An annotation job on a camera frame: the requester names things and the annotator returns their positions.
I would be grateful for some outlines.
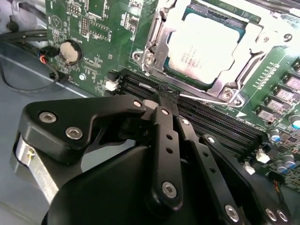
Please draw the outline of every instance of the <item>motherboard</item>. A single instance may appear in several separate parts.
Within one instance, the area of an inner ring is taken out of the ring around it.
[[[69,82],[140,98],[165,83],[200,134],[300,192],[299,18],[244,0],[48,0],[46,13],[49,61]]]

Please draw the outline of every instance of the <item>green circuit board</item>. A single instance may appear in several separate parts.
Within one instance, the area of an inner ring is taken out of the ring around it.
[[[260,21],[258,16],[219,0],[205,1],[253,23]],[[50,63],[68,74],[72,84],[96,96],[104,96],[107,74],[112,70],[127,68],[144,75],[131,56],[133,51],[144,49],[156,6],[157,0],[46,1],[49,45],[59,48],[63,41],[71,39],[83,50],[83,59],[73,66],[66,66],[61,57],[50,59]],[[298,18],[285,15],[284,19],[298,29]],[[272,161],[258,172],[266,175],[276,171],[274,162],[289,152],[295,157],[296,167],[286,173],[286,185],[300,192],[300,131],[292,128],[288,121],[289,115],[300,111],[298,102],[290,102],[290,107],[271,124],[257,116],[257,109],[264,105],[268,96],[274,95],[278,84],[284,85],[287,73],[296,74],[292,65],[299,56],[299,53],[289,52],[284,47],[273,48],[243,88],[246,103],[242,108],[212,107],[257,129],[268,131],[277,128],[281,134],[284,133],[286,138],[277,144],[284,150],[270,155]]]

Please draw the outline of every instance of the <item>electrolytic capacitor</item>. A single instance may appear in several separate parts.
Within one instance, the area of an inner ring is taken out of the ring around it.
[[[300,115],[294,114],[289,117],[289,121],[292,124],[292,127],[295,129],[300,129]]]
[[[276,169],[279,173],[284,173],[285,171],[287,171],[287,168],[285,167],[285,164],[282,160],[276,162]]]
[[[294,156],[292,154],[284,155],[282,159],[286,168],[293,169],[296,166]]]
[[[271,136],[271,140],[273,142],[279,142],[280,141],[279,130],[277,130],[277,129],[270,130],[270,136]]]

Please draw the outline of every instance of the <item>white connector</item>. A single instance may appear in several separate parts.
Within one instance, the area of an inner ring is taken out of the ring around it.
[[[252,175],[253,173],[255,173],[255,169],[254,169],[252,166],[250,166],[250,163],[249,163],[249,162],[245,162],[244,168],[245,168],[245,170],[246,170],[250,175]]]
[[[256,159],[261,163],[267,163],[269,162],[270,157],[266,153],[264,153],[262,149],[259,149],[258,153],[256,154]]]
[[[106,83],[105,83],[105,89],[109,90],[109,91],[114,91],[114,90],[117,89],[118,84],[119,84],[119,82],[117,82],[117,81],[114,81],[114,82],[111,81],[111,80],[106,81]]]

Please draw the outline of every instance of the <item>white arrow marking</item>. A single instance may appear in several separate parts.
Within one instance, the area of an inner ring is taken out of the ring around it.
[[[244,113],[242,113],[242,112],[239,112],[239,113],[236,115],[236,117],[242,117],[242,116],[247,116],[247,114],[244,114]]]

